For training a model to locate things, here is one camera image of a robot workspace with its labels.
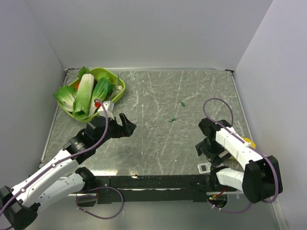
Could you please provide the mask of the beige remote control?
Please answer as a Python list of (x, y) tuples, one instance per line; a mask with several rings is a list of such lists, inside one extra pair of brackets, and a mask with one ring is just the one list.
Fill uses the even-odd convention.
[(201, 163), (197, 165), (199, 174), (207, 174), (210, 173), (211, 171), (211, 166), (212, 164), (207, 162), (207, 163)]

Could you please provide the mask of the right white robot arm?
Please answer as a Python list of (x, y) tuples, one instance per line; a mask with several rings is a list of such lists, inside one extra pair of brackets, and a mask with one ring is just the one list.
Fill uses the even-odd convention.
[(195, 148), (212, 165), (209, 184), (213, 190), (232, 187), (242, 191), (253, 204), (283, 191), (278, 160), (260, 155), (226, 120), (213, 122), (204, 118), (199, 128), (205, 139)]

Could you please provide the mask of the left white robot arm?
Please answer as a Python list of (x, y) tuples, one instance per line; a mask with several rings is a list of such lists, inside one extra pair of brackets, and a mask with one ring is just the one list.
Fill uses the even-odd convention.
[(0, 213), (11, 228), (24, 230), (37, 218), (39, 210), (75, 192), (91, 192), (95, 176), (80, 167), (110, 138), (130, 137), (136, 125), (124, 113), (115, 118), (95, 117), (72, 137), (57, 155), (32, 176), (13, 188), (0, 189)]

